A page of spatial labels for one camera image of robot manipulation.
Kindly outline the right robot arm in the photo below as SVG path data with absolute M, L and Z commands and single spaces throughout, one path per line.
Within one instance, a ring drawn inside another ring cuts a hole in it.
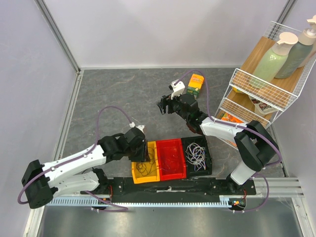
M 226 188 L 231 194 L 238 194 L 249 178 L 267 165 L 272 165 L 270 160 L 275 155 L 281 159 L 277 143 L 256 120 L 234 123 L 208 116 L 200 110 L 197 100 L 190 94 L 175 97 L 164 95 L 157 106 L 162 114 L 179 115 L 193 133 L 217 137 L 237 146 L 241 162 L 226 178 Z

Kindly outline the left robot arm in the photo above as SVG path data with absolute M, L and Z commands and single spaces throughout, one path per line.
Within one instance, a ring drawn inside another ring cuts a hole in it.
M 145 127 L 139 125 L 125 134 L 105 136 L 92 146 L 66 158 L 41 164 L 39 160 L 30 162 L 22 177 L 22 194 L 19 204 L 28 204 L 37 209 L 54 198 L 75 192 L 96 192 L 104 194 L 108 190 L 108 179 L 98 166 L 129 158 L 132 162 L 149 160 Z

